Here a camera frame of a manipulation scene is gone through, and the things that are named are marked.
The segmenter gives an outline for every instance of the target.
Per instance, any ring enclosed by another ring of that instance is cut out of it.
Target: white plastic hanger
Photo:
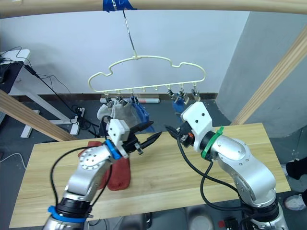
[[[134,48],[134,45],[133,45],[133,41],[132,41],[132,38],[131,38],[131,35],[130,35],[130,31],[129,31],[129,27],[128,27],[128,23],[127,23],[127,19],[126,19],[126,15],[125,15],[125,12],[123,11],[123,14],[124,14],[124,18],[125,18],[125,23],[126,23],[126,27],[127,27],[127,31],[128,31],[128,35],[129,35],[129,39],[131,41],[131,45],[132,45],[132,48],[133,48],[133,51],[134,51],[134,56],[133,57],[130,57],[130,58],[127,58],[127,59],[123,59],[123,60],[120,60],[120,61],[117,61],[117,62],[114,62],[112,65],[109,66],[109,73],[106,74],[106,73],[103,73],[103,72],[98,72],[94,75],[92,75],[89,80],[88,80],[88,85],[89,87],[95,91],[95,92],[101,92],[101,93],[104,93],[105,95],[108,95],[110,92],[116,92],[116,93],[121,93],[121,91],[130,91],[130,92],[133,92],[133,90],[135,89],[141,89],[143,92],[146,91],[146,88],[154,88],[155,90],[158,90],[158,87],[161,87],[161,86],[166,86],[167,89],[170,89],[171,88],[171,85],[179,85],[181,88],[183,88],[183,85],[184,84],[193,84],[194,87],[196,87],[196,83],[197,82],[202,82],[205,80],[206,78],[206,71],[204,70],[203,67],[199,66],[199,65],[196,65],[196,64],[193,64],[193,63],[188,63],[188,62],[181,62],[179,65],[173,65],[173,62],[171,61],[171,59],[169,58],[166,58],[166,57],[161,57],[161,56],[151,56],[151,55],[137,55],[136,53],[136,50]],[[112,89],[112,90],[96,90],[92,87],[91,85],[91,81],[93,78],[99,76],[99,75],[104,75],[106,77],[108,76],[111,76],[113,74],[113,70],[112,68],[115,66],[115,65],[118,65],[120,63],[123,63],[123,62],[126,62],[126,61],[131,61],[131,60],[139,60],[139,59],[142,59],[142,58],[155,58],[155,59],[162,59],[162,60],[166,60],[169,62],[170,66],[171,67],[174,67],[174,68],[180,68],[182,65],[188,65],[188,66],[194,66],[194,67],[197,67],[199,68],[202,72],[203,72],[203,78],[201,80],[191,80],[191,81],[184,81],[184,82],[176,82],[176,83],[167,83],[167,84],[160,84],[160,85],[147,85],[147,86],[139,86],[139,87],[130,87],[130,88],[122,88],[122,89]]]

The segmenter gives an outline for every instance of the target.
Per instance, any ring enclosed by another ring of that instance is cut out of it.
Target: wooden pole
[[[307,26],[304,27],[301,34],[294,41],[287,53],[276,65],[270,75],[257,89],[254,95],[246,103],[232,125],[241,125],[261,106],[261,104],[269,97],[269,95],[285,80],[292,70],[307,55]]]
[[[0,0],[0,17],[101,11],[103,0]],[[226,10],[307,14],[306,0],[129,0],[138,10]]]
[[[0,90],[0,111],[57,141],[77,140],[77,138],[36,114],[3,90]]]

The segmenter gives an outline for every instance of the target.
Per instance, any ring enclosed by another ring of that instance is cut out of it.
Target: green ring
[[[216,132],[216,134],[213,135],[213,137],[210,138],[208,144],[206,145],[205,149],[201,152],[201,157],[205,159],[209,149],[213,145],[213,143],[216,141],[216,139],[223,134],[224,127],[221,126],[219,130]]]

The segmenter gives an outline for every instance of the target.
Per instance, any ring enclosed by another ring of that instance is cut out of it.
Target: wooden table surface
[[[224,134],[245,141],[252,154],[262,161],[277,180],[277,192],[289,191],[274,149],[262,124],[226,126]],[[138,135],[140,140],[148,134]],[[20,188],[11,219],[11,228],[41,226],[49,216],[47,208],[54,205],[54,196],[49,182],[49,170],[53,162],[63,153],[82,146],[89,140],[73,140],[34,145],[27,170]],[[192,147],[186,149],[191,162],[204,171],[208,161],[202,160]],[[55,185],[59,199],[69,177],[76,169],[77,152],[68,155],[55,169]],[[161,137],[144,154],[131,154],[131,183],[122,191],[106,189],[93,208],[94,219],[111,218],[130,214],[153,212],[178,207],[203,204],[200,196],[201,177],[183,160],[176,140],[168,133]],[[210,176],[231,183],[231,177],[217,163]],[[205,194],[212,202],[237,199],[236,193],[226,186],[206,180]]]

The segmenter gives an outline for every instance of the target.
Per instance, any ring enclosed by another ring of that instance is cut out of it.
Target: red cloth
[[[87,146],[99,146],[100,141],[89,141]],[[106,185],[107,178],[109,177],[110,170],[107,170],[101,179],[98,189],[102,189]],[[117,160],[112,166],[112,175],[107,187],[111,191],[123,190],[128,188],[131,180],[130,161],[129,159],[121,158]]]

